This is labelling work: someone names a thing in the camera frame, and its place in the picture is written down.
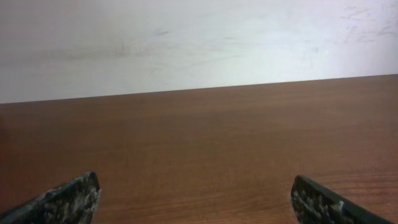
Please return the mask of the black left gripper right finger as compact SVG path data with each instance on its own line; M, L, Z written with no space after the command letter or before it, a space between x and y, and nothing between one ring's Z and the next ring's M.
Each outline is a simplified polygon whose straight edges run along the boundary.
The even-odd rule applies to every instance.
M290 201L299 223L391 223L304 175L295 177Z

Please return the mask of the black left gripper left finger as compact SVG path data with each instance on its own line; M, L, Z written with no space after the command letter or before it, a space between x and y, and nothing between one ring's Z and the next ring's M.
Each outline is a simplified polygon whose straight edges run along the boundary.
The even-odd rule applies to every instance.
M1 224L90 224L100 202L95 172L86 172L1 214Z

